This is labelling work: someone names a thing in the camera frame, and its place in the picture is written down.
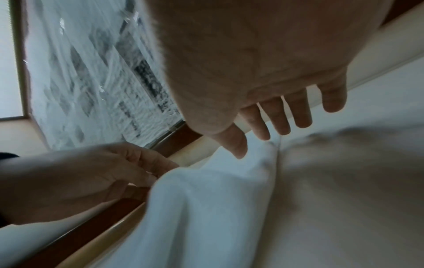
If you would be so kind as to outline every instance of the wooden frame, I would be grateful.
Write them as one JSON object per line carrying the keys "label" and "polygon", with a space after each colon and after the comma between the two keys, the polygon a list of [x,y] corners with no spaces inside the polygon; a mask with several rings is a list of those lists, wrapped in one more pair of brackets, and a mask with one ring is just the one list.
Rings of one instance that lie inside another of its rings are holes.
{"label": "wooden frame", "polygon": [[[391,22],[423,1],[424,0],[396,0],[383,22],[383,25]],[[176,131],[170,133],[170,135],[164,137],[159,143],[153,145],[152,149],[169,157],[200,137],[200,134],[195,133],[183,123]],[[130,199],[118,201],[90,220],[64,234],[16,267],[56,267],[85,244],[118,223],[143,202],[144,201]]]}

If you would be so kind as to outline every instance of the white sheet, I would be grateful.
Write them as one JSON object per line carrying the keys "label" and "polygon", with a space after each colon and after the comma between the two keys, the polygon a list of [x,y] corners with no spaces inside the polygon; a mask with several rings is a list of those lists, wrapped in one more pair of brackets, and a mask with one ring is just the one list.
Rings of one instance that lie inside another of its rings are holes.
{"label": "white sheet", "polygon": [[316,107],[287,137],[249,133],[241,161],[219,149],[168,173],[140,225],[92,266],[421,267],[423,69],[360,86],[337,114]]}

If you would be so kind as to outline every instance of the skin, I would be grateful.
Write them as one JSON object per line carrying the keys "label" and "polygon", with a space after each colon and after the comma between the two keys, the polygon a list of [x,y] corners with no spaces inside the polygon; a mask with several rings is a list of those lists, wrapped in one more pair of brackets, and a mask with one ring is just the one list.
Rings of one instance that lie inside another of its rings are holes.
{"label": "skin", "polygon": [[237,158],[247,152],[240,113],[269,139],[258,105],[281,135],[312,124],[305,87],[327,112],[347,99],[346,70],[391,0],[142,0],[154,56],[187,124]]}
{"label": "skin", "polygon": [[156,179],[176,167],[131,143],[3,160],[0,215],[13,224],[48,222],[111,200],[143,200]]}

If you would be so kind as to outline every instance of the hand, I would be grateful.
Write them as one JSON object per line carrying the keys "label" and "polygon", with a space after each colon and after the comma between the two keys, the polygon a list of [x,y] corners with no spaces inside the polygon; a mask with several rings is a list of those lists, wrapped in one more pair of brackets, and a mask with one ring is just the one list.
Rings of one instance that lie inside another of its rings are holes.
{"label": "hand", "polygon": [[157,178],[176,167],[158,152],[130,143],[4,160],[0,214],[13,224],[47,222],[114,199],[141,200]]}
{"label": "hand", "polygon": [[247,152],[233,123],[240,113],[269,139],[257,103],[275,129],[312,117],[305,87],[317,84],[324,109],[346,103],[346,69],[384,20],[392,0],[143,0],[154,55],[188,126],[236,157]]}

